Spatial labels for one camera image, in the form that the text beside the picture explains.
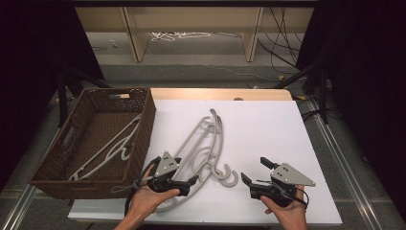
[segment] wicker basket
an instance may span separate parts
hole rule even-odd
[[[30,184],[54,198],[127,197],[129,190],[112,193],[112,188],[131,185],[140,176],[149,147],[155,112],[156,107],[149,89],[83,90]],[[132,146],[128,148],[129,159],[122,160],[118,154],[91,176],[82,180],[69,180],[74,172],[140,113],[142,118],[130,140]],[[111,147],[133,130],[132,127],[126,129],[80,174],[87,174],[95,169],[105,159]]]

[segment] white tabletop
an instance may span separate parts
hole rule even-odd
[[[271,171],[260,163],[260,157],[279,164],[286,162],[317,183],[316,187],[305,187],[310,198],[307,223],[342,223],[295,102],[155,100],[155,104],[157,112],[146,164],[165,150],[175,153],[197,122],[212,115],[213,108],[224,128],[218,166],[229,164],[239,177],[243,172],[255,181],[270,179]],[[211,177],[189,200],[173,210],[152,214],[146,223],[260,226],[277,223],[274,215],[263,213],[265,209],[261,201],[250,197],[249,188],[240,179],[235,187],[225,188]],[[70,219],[91,221],[123,217],[124,199],[76,200],[69,214]]]

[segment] brown wicker basket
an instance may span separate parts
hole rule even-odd
[[[118,193],[112,193],[111,190],[113,187],[117,188],[116,186],[130,186],[140,176],[155,112],[156,107],[149,89],[83,90],[30,184],[54,198],[127,197],[129,190]],[[140,113],[142,118],[130,140],[132,146],[128,147],[129,159],[124,161],[118,154],[91,176],[82,180],[68,180]],[[95,169],[105,159],[111,147],[134,130],[133,126],[118,136],[80,174],[87,174]]]

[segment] floor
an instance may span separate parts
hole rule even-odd
[[[259,37],[264,46],[272,49],[273,43],[267,35],[274,40],[277,35],[261,34]],[[105,82],[112,86],[269,88],[297,72],[286,62],[271,58],[259,44],[254,61],[247,62],[237,34],[203,34],[195,38],[173,35],[171,41],[151,40],[145,58],[139,63],[133,61],[125,34],[88,34],[88,37],[105,76]],[[290,46],[299,49],[302,38],[302,34],[289,34]],[[287,45],[281,38],[278,43]],[[294,61],[288,49],[284,47],[276,46],[274,52],[288,61]],[[304,82],[305,80],[297,80],[287,87],[292,96],[303,95],[301,86]],[[307,95],[305,100],[297,100],[297,104],[300,111],[306,114],[317,108],[317,96]],[[312,114],[304,115],[304,124],[343,224],[329,228],[310,226],[309,229],[406,229],[405,222],[372,168],[362,159],[362,151],[329,93],[327,106],[330,108],[327,113],[328,125],[325,125],[318,115]],[[92,225],[68,219],[69,200],[49,198],[39,190],[27,186],[27,181],[52,143],[58,122],[58,103],[55,96],[50,101],[49,112],[43,119],[43,125],[37,131],[31,147],[23,155],[9,183],[0,194],[0,222],[3,229],[113,229],[116,225]],[[362,210],[362,207],[366,206],[372,207],[370,211]],[[374,216],[375,220],[368,220],[370,216]],[[140,229],[162,228],[164,227],[145,225]],[[165,226],[165,229],[208,228],[265,229]]]

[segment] human hand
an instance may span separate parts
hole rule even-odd
[[[149,167],[145,177],[149,173],[153,165]],[[164,193],[155,193],[148,186],[141,186],[131,199],[131,205],[124,219],[116,227],[119,229],[136,229],[141,225],[145,218],[155,212],[155,209],[165,200],[179,195],[177,189],[169,190]]]
[[[305,186],[298,185],[298,192],[296,193],[296,197],[303,200],[304,199],[304,190]],[[268,207],[265,210],[265,214],[274,213],[277,217],[278,221],[282,225],[283,229],[285,230],[305,230],[307,229],[306,220],[305,220],[305,206],[293,200],[291,204],[287,207],[282,208],[278,206],[272,199],[268,198],[267,196],[263,195],[260,197],[260,200]]]

